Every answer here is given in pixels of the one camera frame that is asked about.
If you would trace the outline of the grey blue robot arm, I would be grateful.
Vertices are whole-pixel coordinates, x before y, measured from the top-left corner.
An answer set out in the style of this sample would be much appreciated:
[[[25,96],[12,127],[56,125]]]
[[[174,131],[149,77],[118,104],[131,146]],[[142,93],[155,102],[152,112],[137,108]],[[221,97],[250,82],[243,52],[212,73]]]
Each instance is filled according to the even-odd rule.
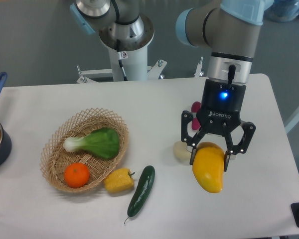
[[[184,111],[181,140],[192,148],[195,162],[198,144],[206,134],[225,138],[223,163],[245,153],[255,125],[240,119],[246,83],[270,0],[214,0],[201,8],[182,12],[175,25],[183,44],[212,49],[207,79],[198,112]],[[141,14],[136,0],[75,0],[70,5],[78,25],[97,32],[109,51],[115,81],[148,80],[148,45],[153,39],[151,20]]]

